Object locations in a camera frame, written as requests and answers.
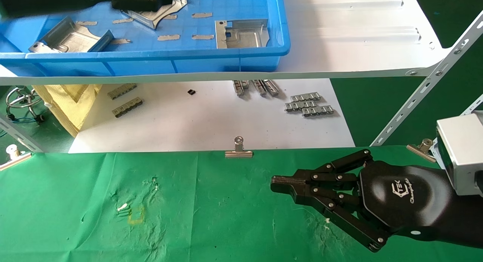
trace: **white metal shelf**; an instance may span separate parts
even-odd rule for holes
[[[276,72],[2,78],[5,84],[150,83],[233,79],[427,76],[442,49],[416,0],[284,0],[291,51]]]

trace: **screw hole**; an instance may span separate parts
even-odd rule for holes
[[[427,83],[424,88],[420,91],[420,93],[424,93],[426,89],[428,89],[428,86],[431,85],[431,83]]]
[[[416,99],[412,100],[412,102],[408,105],[408,109],[410,109],[415,102],[416,102]]]

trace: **black object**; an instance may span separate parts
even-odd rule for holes
[[[104,1],[111,1],[115,9],[158,11],[173,0],[0,0],[0,9],[2,18],[19,18],[86,9]]]
[[[358,176],[347,173],[359,167]],[[373,161],[368,149],[273,176],[271,190],[315,208],[373,252],[392,235],[483,248],[482,197],[456,195],[444,170]]]

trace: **logo on robotic hand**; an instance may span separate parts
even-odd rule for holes
[[[405,183],[401,183],[401,180],[394,180],[394,183],[391,184],[393,188],[393,193],[402,198],[405,195],[408,195],[409,192],[411,192],[411,198],[409,199],[409,202],[414,203],[414,190],[412,189],[412,183],[410,183],[407,178],[405,179],[405,181]]]

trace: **white shelf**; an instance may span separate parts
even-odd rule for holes
[[[275,82],[281,90],[277,98],[261,97],[252,86],[239,98],[231,81],[212,81],[142,83],[111,100],[107,92],[117,85],[104,85],[69,152],[233,150],[238,135],[247,150],[354,146],[328,79]],[[335,114],[304,118],[283,110],[290,96],[313,91]],[[112,109],[134,97],[145,103],[116,119]]]
[[[7,84],[149,83],[406,76],[431,73],[442,49],[416,0],[284,0],[291,50],[276,72],[3,78]]]

